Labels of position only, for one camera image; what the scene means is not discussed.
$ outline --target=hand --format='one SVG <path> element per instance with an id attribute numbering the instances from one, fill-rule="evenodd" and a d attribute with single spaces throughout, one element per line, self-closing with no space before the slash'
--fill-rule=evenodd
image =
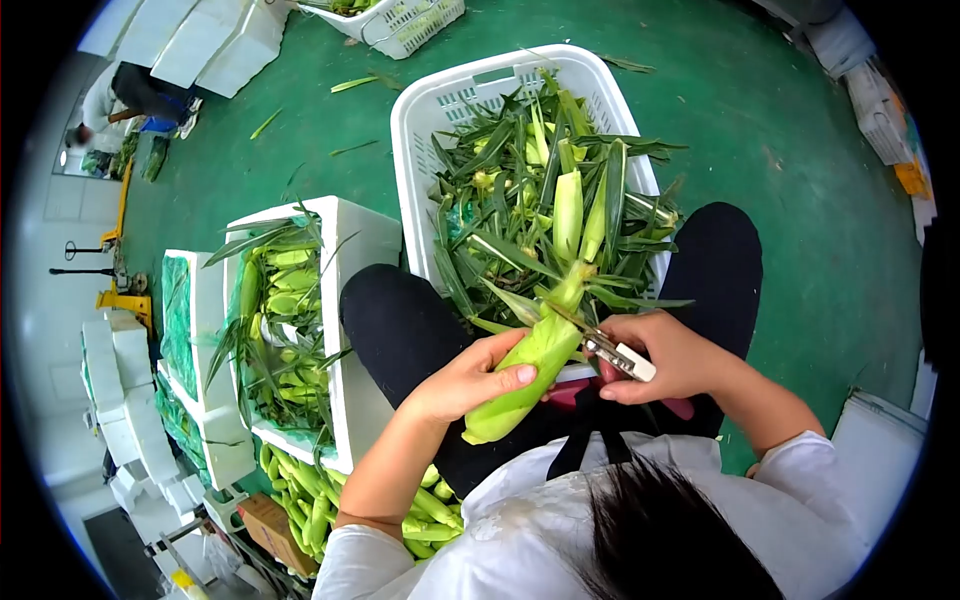
<path id="1" fill-rule="evenodd" d="M 528 331 L 511 329 L 477 340 L 419 384 L 403 406 L 416 407 L 428 419 L 451 423 L 489 399 L 529 385 L 537 378 L 533 365 L 490 372 Z"/>
<path id="2" fill-rule="evenodd" d="M 657 374 L 649 383 L 618 381 L 622 373 L 606 361 L 600 362 L 601 376 L 607 382 L 600 397 L 621 404 L 710 393 L 723 381 L 732 360 L 739 360 L 662 310 L 614 315 L 598 328 L 615 343 L 626 344 L 637 352 L 647 350 L 650 362 L 657 367 Z"/>

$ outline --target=person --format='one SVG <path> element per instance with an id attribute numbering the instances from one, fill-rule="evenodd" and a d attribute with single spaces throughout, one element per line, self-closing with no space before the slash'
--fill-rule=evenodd
<path id="1" fill-rule="evenodd" d="M 425 280 L 387 265 L 352 277 L 342 323 L 396 411 L 343 487 L 313 597 L 824 598 L 844 586 L 867 548 L 834 448 L 802 400 L 744 361 L 756 229 L 714 203 L 675 241 L 660 297 L 695 303 L 599 327 L 647 351 L 653 379 L 601 362 L 574 410 L 540 402 L 490 444 L 462 440 L 463 415 L 534 379 L 533 365 L 491 372 L 525 330 L 473 341 Z M 692 416 L 663 398 L 689 398 Z M 752 479 L 721 473 L 724 415 L 759 459 Z M 463 499 L 465 531 L 415 564 L 400 522 L 431 463 Z"/>
<path id="2" fill-rule="evenodd" d="M 126 108 L 114 112 L 120 101 Z M 109 125 L 146 114 L 177 124 L 185 138 L 197 125 L 197 111 L 203 104 L 190 90 L 150 75 L 139 64 L 111 63 L 90 86 L 83 104 L 83 121 L 66 133 L 66 146 L 83 146 Z"/>

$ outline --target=white shirt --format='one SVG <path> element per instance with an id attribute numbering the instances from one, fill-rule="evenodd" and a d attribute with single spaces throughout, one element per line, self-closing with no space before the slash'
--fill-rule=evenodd
<path id="1" fill-rule="evenodd" d="M 637 454 L 679 469 L 697 486 L 785 597 L 823 598 L 866 558 L 825 438 L 807 431 L 770 450 L 747 479 L 720 472 L 715 440 L 621 435 Z M 565 440 L 529 450 L 481 482 L 464 499 L 464 534 L 424 563 L 414 565 L 403 544 L 366 525 L 333 531 L 314 600 L 588 598 L 558 549 L 589 556 L 588 480 L 605 476 L 607 453 L 593 433 L 582 470 L 544 483 Z"/>
<path id="2" fill-rule="evenodd" d="M 97 77 L 84 96 L 84 125 L 100 133 L 110 124 L 107 117 L 114 113 L 113 106 L 117 102 L 116 94 L 110 84 L 117 74 L 120 61 L 112 62 L 104 72 Z"/>

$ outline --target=green floor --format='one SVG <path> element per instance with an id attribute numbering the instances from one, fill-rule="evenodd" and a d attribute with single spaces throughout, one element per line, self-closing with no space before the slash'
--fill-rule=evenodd
<path id="1" fill-rule="evenodd" d="M 679 202 L 687 214 L 724 201 L 754 220 L 765 278 L 749 362 L 803 397 L 828 433 L 853 383 L 909 402 L 921 345 L 921 253 L 909 199 L 857 130 L 846 90 L 816 59 L 719 0 L 468 4 L 403 61 L 346 47 L 320 19 L 292 15 L 280 57 L 235 98 L 207 94 L 199 125 L 171 144 L 156 182 L 134 178 L 128 267 L 156 275 L 164 249 L 215 250 L 218 230 L 277 204 L 302 162 L 293 184 L 302 197 L 336 194 L 399 219 L 389 124 L 397 93 L 367 84 L 331 95 L 330 87 L 368 68 L 411 83 L 569 39 L 657 67 L 613 74 L 644 135 L 689 144 L 657 168 L 661 185 L 686 173 Z M 371 139 L 378 143 L 329 156 Z M 729 423 L 723 432 L 732 434 L 721 445 L 724 470 L 743 472 L 750 448 Z"/>

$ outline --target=scissors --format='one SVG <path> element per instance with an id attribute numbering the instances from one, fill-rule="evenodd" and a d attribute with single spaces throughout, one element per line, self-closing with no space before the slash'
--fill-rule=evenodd
<path id="1" fill-rule="evenodd" d="M 565 320 L 576 325 L 584 334 L 584 349 L 593 352 L 629 377 L 648 382 L 657 374 L 657 368 L 649 360 L 637 354 L 626 344 L 614 344 L 603 331 L 595 329 L 580 317 L 569 313 L 556 302 L 543 299 L 546 305 Z"/>

